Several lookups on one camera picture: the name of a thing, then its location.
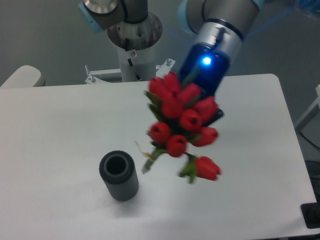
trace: white table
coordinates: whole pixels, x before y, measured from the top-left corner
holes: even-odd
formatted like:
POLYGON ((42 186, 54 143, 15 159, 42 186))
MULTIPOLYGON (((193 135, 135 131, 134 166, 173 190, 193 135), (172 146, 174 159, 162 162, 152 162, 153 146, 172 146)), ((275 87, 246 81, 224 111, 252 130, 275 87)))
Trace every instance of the white table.
POLYGON ((4 240, 251 240, 317 234, 300 205, 315 202, 276 76, 226 77, 220 138, 190 147, 221 166, 218 182, 177 176, 162 156, 141 174, 155 118, 146 82, 0 90, 0 236, 4 240), (115 201, 100 178, 113 150, 135 160, 138 194, 115 201))

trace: cylindrical holder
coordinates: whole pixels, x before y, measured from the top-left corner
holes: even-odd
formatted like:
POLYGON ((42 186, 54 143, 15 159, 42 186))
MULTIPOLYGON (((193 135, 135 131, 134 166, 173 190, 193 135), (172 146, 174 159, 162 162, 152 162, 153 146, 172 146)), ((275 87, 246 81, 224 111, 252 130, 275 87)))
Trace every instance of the cylindrical holder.
POLYGON ((133 198, 139 189, 135 162, 124 151, 111 151, 105 155, 99 173, 111 196, 118 201, 133 198))

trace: light blue cap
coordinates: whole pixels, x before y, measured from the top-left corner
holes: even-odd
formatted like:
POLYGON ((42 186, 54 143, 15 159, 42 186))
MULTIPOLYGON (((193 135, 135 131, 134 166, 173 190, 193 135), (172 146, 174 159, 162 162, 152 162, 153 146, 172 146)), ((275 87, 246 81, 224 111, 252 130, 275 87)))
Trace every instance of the light blue cap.
POLYGON ((265 4, 265 0, 252 0, 252 2, 254 2, 255 5, 259 8, 259 10, 262 11, 262 8, 265 4))
POLYGON ((187 34, 194 34, 194 32, 191 30, 189 26, 187 19, 187 4, 188 0, 183 0, 183 2, 180 3, 177 14, 178 22, 183 31, 185 31, 187 34))
POLYGON ((88 24, 88 26, 91 28, 91 30, 94 33, 101 33, 104 30, 100 27, 100 25, 96 22, 96 20, 94 20, 94 18, 90 15, 90 13, 88 12, 88 10, 85 8, 85 6, 83 5, 83 3, 79 3, 78 4, 78 8, 80 10, 80 13, 83 17, 83 19, 85 20, 85 22, 88 24))

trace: blue led indicator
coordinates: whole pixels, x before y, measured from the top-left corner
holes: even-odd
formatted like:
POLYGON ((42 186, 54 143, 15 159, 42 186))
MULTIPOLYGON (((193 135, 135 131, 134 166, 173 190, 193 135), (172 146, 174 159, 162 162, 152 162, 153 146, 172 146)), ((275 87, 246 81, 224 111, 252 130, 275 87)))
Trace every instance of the blue led indicator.
POLYGON ((203 63, 204 65, 210 65, 210 64, 211 64, 211 58, 208 57, 208 56, 204 57, 204 58, 202 59, 202 63, 203 63))

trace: screw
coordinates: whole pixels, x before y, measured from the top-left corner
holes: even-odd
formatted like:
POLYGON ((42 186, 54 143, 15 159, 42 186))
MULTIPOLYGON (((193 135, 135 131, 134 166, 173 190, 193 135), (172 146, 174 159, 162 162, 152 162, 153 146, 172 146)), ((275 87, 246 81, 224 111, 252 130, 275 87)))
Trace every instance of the screw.
POLYGON ((171 62, 172 62, 171 59, 168 58, 168 59, 166 60, 166 65, 167 65, 167 66, 170 66, 170 63, 171 63, 171 62))
POLYGON ((95 77, 94 77, 94 75, 93 74, 91 74, 91 82, 93 82, 93 83, 95 83, 96 82, 96 79, 95 79, 95 77))
POLYGON ((89 71, 88 65, 85 65, 84 68, 85 68, 86 75, 89 76, 90 71, 89 71))

